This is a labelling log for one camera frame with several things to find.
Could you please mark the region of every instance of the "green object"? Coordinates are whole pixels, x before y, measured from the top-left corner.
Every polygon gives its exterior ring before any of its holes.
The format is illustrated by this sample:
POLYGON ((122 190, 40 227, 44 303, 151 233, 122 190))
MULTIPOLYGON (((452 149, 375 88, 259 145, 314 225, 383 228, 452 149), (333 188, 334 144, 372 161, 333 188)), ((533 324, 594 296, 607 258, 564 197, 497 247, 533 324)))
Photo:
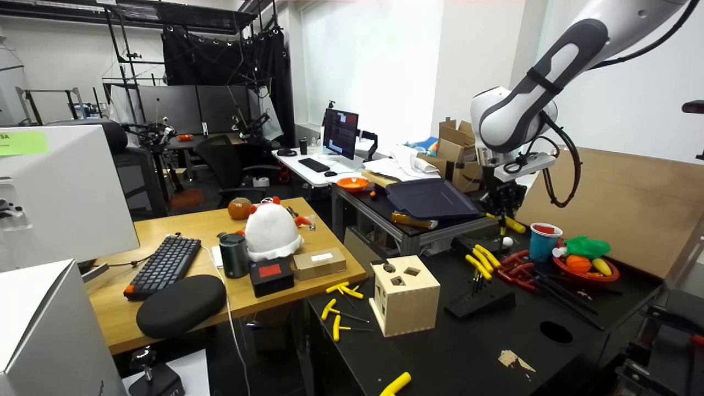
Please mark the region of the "green object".
POLYGON ((611 252, 611 244, 606 239, 588 237, 588 236, 577 236, 568 239, 568 256, 584 256, 589 259, 602 258, 611 252))
POLYGON ((41 133, 0 133, 0 158, 3 156, 27 156, 46 155, 49 142, 41 133))

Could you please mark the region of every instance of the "ceiling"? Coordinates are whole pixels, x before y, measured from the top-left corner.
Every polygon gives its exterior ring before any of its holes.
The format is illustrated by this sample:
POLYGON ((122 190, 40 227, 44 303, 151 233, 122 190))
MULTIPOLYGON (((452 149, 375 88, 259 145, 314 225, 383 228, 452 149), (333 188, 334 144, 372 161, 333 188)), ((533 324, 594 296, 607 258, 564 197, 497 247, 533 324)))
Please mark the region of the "ceiling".
POLYGON ((126 27, 185 27, 202 34, 237 34, 251 21, 256 21, 272 0, 231 0, 239 5, 237 12, 226 8, 226 0, 210 3, 218 7, 202 7, 202 3, 178 0, 3 0, 0 15, 24 15, 24 17, 51 17, 73 23, 105 25, 105 5, 114 15, 122 15, 126 27))

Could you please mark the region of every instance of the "wooden table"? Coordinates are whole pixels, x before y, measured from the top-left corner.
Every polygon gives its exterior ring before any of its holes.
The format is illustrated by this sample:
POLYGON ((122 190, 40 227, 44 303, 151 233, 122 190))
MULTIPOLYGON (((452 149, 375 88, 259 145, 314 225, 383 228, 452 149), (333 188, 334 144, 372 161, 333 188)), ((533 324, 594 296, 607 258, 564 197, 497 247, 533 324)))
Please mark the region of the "wooden table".
MULTIPOLYGON (((129 253, 101 258, 99 265, 123 265, 129 259, 148 258, 167 236, 180 233, 185 237, 198 237, 202 242, 202 252, 198 253, 189 275, 207 272, 218 275, 224 279, 226 296, 228 296, 228 308, 235 316, 249 316, 275 307, 283 307, 290 301, 300 301, 312 296, 324 293, 327 287, 339 281, 358 281, 365 275, 365 269, 353 258, 353 253, 334 237, 334 233, 327 228, 327 225, 310 209, 310 204, 303 198, 290 198, 282 200, 282 204, 295 209, 302 215, 312 215, 317 221, 317 228, 302 228, 303 236, 303 248, 300 253, 314 253, 321 248, 337 247, 346 256, 346 270, 298 281, 288 291, 280 291, 267 297, 256 297, 251 289, 249 277, 228 279, 211 265, 211 247, 218 244, 218 233, 223 231, 239 231, 244 228, 244 223, 233 223, 224 209, 218 212, 201 212, 201 214, 187 214, 187 215, 174 215, 174 219, 161 219, 161 221, 144 221, 134 223, 140 248, 134 248, 129 253)), ((101 277, 86 285, 86 293, 91 297, 95 316, 103 331, 105 344, 113 354, 134 349, 148 344, 155 344, 155 340, 140 335, 136 329, 136 311, 139 301, 128 301, 123 297, 126 285, 136 275, 132 267, 114 267, 101 277)), ((226 322, 226 308, 221 311, 216 316, 207 320, 198 329, 213 325, 226 322)))

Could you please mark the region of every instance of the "cardboard box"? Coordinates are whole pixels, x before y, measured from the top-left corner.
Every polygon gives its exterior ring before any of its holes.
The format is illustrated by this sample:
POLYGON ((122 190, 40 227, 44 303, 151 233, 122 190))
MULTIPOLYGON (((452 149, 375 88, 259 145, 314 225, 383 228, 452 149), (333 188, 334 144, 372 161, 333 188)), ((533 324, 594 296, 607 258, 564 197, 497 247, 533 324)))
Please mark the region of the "cardboard box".
POLYGON ((449 162, 453 162, 452 182, 468 194, 479 190, 482 167, 476 156, 476 133, 470 124, 446 118, 438 127, 438 156, 422 156, 427 162, 436 165, 446 178, 449 162))

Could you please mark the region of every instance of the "chair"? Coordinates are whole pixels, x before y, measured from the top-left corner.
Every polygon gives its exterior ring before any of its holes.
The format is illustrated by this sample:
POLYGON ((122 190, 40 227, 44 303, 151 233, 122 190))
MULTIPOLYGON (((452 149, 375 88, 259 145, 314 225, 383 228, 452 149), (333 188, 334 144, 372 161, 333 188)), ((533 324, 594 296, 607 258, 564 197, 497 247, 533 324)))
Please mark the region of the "chair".
POLYGON ((126 148, 113 155, 132 219, 161 219, 169 203, 161 190, 155 156, 144 148, 126 148))
POLYGON ((249 165, 251 161, 244 158, 249 158, 251 153, 251 145, 233 145, 224 134, 210 136, 196 145, 196 155, 216 178, 221 208, 235 197, 247 197, 249 200, 262 200, 267 197, 298 197, 300 190, 288 181, 283 167, 249 165))

